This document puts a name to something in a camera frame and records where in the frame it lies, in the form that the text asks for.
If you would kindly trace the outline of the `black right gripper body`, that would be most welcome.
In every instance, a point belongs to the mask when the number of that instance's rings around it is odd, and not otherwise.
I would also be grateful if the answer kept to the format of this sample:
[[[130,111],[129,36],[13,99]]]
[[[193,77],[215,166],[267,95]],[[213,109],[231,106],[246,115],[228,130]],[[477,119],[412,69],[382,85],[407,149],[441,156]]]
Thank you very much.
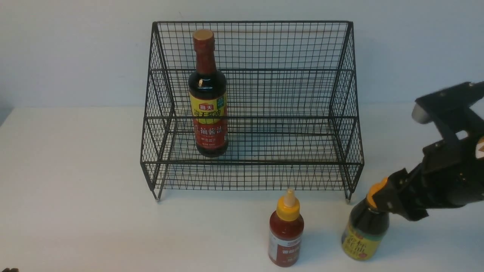
[[[467,137],[453,155],[442,143],[424,149],[424,159],[411,172],[401,169],[373,185],[373,207],[409,221],[429,209],[457,209],[483,201],[483,137]]]

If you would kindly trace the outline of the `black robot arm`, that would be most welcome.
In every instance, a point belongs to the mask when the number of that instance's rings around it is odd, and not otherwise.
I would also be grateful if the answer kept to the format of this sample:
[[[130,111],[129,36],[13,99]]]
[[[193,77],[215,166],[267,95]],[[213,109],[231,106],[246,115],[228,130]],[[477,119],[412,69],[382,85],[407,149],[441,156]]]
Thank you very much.
[[[423,148],[411,172],[402,169],[375,184],[368,203],[380,212],[409,221],[427,217],[428,209],[455,209],[483,201],[483,119],[471,106],[483,98],[483,82],[464,82],[419,97],[413,119],[433,123],[441,140]]]

